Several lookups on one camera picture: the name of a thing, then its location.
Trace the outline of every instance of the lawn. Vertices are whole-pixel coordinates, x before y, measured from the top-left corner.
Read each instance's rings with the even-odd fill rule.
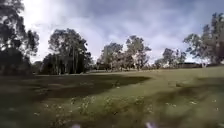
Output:
[[[0,78],[0,128],[224,127],[224,67]]]

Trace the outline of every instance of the tree canopy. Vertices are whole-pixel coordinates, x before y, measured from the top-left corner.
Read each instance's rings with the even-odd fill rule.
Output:
[[[23,17],[19,14],[23,9],[21,0],[0,1],[1,74],[28,71],[31,67],[29,57],[37,53],[39,36],[32,30],[26,31]]]
[[[189,45],[187,52],[195,58],[209,59],[219,64],[224,59],[224,17],[215,13],[210,24],[203,28],[202,35],[190,34],[184,39]]]

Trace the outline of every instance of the park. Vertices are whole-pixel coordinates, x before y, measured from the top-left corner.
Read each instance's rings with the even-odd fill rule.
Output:
[[[45,40],[45,30],[25,24],[23,2],[0,1],[0,128],[224,127],[223,13],[209,15],[201,33],[184,29],[185,38],[175,29],[160,30],[153,42],[154,30],[148,37],[129,32],[131,25],[124,40],[106,39],[92,36],[98,27],[82,33],[85,25],[53,25]]]
[[[1,77],[0,127],[222,127],[223,69]]]

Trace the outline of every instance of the foliage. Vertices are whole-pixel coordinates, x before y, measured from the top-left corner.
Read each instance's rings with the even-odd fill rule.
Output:
[[[21,0],[0,1],[0,69],[3,75],[31,71],[29,57],[37,52],[39,36],[31,30],[26,32],[19,14],[23,9]]]
[[[209,59],[211,63],[219,64],[224,59],[223,28],[223,14],[213,14],[210,25],[204,26],[201,36],[190,34],[184,39],[189,45],[187,52],[195,58]]]
[[[142,38],[135,35],[130,36],[126,41],[127,52],[133,56],[137,69],[141,69],[148,62],[149,56],[147,52],[151,51],[143,42],[144,40]]]
[[[49,40],[49,54],[43,60],[42,73],[75,74],[90,69],[91,53],[87,52],[86,40],[75,30],[56,29]]]

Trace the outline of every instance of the tree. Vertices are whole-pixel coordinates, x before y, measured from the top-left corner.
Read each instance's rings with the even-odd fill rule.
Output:
[[[166,48],[163,52],[163,60],[165,63],[172,65],[175,60],[175,52],[172,49]]]
[[[186,52],[194,58],[209,59],[213,64],[219,64],[224,59],[224,17],[223,14],[213,14],[210,25],[205,25],[203,34],[190,34],[184,39],[189,45]]]
[[[83,39],[75,30],[56,29],[49,40],[49,49],[58,54],[55,66],[57,74],[61,71],[65,73],[81,73],[86,66],[86,57],[91,56],[87,53],[86,40]]]
[[[185,52],[181,52],[180,50],[176,51],[175,62],[176,63],[184,63],[186,60],[187,54]]]
[[[158,59],[154,63],[154,65],[156,66],[157,69],[162,68],[163,64],[164,64],[164,59]]]
[[[23,9],[21,0],[0,1],[0,69],[9,75],[31,71],[29,57],[36,55],[39,44],[37,33],[25,30],[19,14]]]
[[[127,51],[124,53],[123,66],[125,69],[130,69],[134,67],[134,59],[132,55]]]
[[[135,65],[137,69],[141,69],[147,62],[148,62],[148,56],[147,52],[151,51],[151,49],[148,46],[144,45],[144,40],[137,36],[130,36],[129,39],[127,39],[127,52],[130,53],[135,60]]]
[[[104,46],[101,54],[101,64],[109,65],[111,69],[117,65],[119,57],[122,55],[121,51],[123,46],[117,43],[110,43],[109,45]]]

